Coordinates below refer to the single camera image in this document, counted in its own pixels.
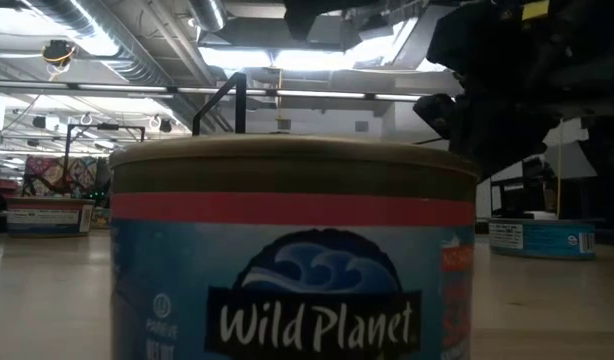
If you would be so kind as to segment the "large ribbed ceiling duct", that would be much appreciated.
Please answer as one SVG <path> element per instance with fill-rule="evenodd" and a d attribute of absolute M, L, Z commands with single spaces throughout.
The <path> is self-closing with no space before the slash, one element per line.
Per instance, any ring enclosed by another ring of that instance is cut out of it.
<path fill-rule="evenodd" d="M 174 83 L 104 0 L 21 0 L 130 85 Z"/>

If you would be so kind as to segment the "silver-lid blue-label can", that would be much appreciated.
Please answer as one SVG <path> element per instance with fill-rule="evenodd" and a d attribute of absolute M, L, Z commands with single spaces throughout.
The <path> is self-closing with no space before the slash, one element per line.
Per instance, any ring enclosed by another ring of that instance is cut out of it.
<path fill-rule="evenodd" d="M 500 255 L 565 260 L 596 258 L 595 226 L 576 220 L 493 218 L 490 250 Z"/>

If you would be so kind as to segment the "colourful patterned cloth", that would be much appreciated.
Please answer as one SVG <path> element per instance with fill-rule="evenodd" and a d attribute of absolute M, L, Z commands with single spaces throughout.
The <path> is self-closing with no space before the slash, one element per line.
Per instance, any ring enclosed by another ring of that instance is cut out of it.
<path fill-rule="evenodd" d="M 95 157 L 28 156 L 25 162 L 23 197 L 86 197 L 95 188 L 98 159 Z"/>

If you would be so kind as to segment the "black stand frame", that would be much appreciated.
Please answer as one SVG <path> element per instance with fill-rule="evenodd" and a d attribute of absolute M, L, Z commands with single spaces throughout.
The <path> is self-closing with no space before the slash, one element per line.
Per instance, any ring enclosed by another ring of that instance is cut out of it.
<path fill-rule="evenodd" d="M 77 128 L 81 129 L 81 132 L 79 132 L 75 137 L 72 137 L 72 131 Z M 144 142 L 145 137 L 146 137 L 146 128 L 144 126 L 128 126 L 128 125 L 119 125 L 119 124 L 110 124 L 110 123 L 100 123 L 97 125 L 80 124 L 80 123 L 68 124 L 66 140 L 65 140 L 65 150 L 64 150 L 64 156 L 63 156 L 63 173 L 62 173 L 61 183 L 59 187 L 63 195 L 67 195 L 69 197 L 72 196 L 72 188 L 68 181 L 69 157 L 70 157 L 71 144 L 73 141 L 78 139 L 84 133 L 85 130 L 89 130 L 90 128 L 95 128 L 96 130 L 99 130 L 99 131 L 129 130 L 131 134 L 134 130 L 136 130 L 140 133 L 140 139 L 138 140 L 139 143 Z"/>

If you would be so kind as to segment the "round metal ceiling duct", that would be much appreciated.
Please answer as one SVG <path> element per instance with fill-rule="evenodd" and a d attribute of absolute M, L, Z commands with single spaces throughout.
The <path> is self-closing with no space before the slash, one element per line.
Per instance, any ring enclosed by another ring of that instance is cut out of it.
<path fill-rule="evenodd" d="M 228 21 L 228 12 L 221 0 L 186 0 L 190 11 L 202 30 L 217 32 Z"/>

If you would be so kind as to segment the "black yellow ceiling reel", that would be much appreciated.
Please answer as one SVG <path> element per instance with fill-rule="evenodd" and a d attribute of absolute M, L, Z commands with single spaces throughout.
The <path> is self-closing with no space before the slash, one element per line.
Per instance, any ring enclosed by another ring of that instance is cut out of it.
<path fill-rule="evenodd" d="M 41 57 L 56 67 L 65 67 L 70 64 L 77 48 L 65 40 L 50 40 L 41 50 Z"/>

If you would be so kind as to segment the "long ceiling light tube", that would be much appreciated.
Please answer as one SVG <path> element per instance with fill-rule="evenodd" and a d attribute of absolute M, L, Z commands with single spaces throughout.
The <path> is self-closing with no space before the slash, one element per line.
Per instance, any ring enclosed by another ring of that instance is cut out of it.
<path fill-rule="evenodd" d="M 152 86 L 152 85 L 119 85 L 119 84 L 91 84 L 74 82 L 49 81 L 14 81 L 0 80 L 0 90 L 16 93 L 59 93 L 66 91 L 80 91 L 91 93 L 119 93 L 131 96 L 163 97 L 180 94 L 213 95 L 219 91 L 215 87 L 178 87 L 178 86 Z M 345 100 L 370 100 L 416 102 L 421 95 L 388 94 L 388 93 L 358 93 L 316 90 L 291 89 L 246 89 L 245 94 L 251 97 L 296 97 L 296 98 L 323 98 Z"/>

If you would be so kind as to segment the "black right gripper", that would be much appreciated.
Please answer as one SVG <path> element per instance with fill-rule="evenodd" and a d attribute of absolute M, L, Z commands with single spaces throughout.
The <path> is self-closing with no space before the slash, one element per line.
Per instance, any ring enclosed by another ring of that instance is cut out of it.
<path fill-rule="evenodd" d="M 521 6 L 529 1 L 464 1 L 437 20 L 429 44 L 429 61 L 448 69 L 462 92 L 423 96 L 414 112 L 483 176 L 544 153 L 554 118 L 562 116 L 545 77 L 559 57 L 559 16 L 567 0 L 550 0 L 546 16 L 522 21 Z M 473 118 L 450 127 L 452 112 L 470 106 L 545 117 Z"/>

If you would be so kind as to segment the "gold-lid Wild Planet can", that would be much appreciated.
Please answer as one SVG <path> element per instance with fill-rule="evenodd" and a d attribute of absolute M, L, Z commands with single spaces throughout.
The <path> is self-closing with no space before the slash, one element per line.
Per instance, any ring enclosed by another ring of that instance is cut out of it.
<path fill-rule="evenodd" d="M 90 231 L 95 202 L 86 199 L 15 197 L 7 201 L 11 237 L 81 237 Z"/>
<path fill-rule="evenodd" d="M 190 137 L 110 158 L 112 360 L 469 360 L 476 167 Z"/>

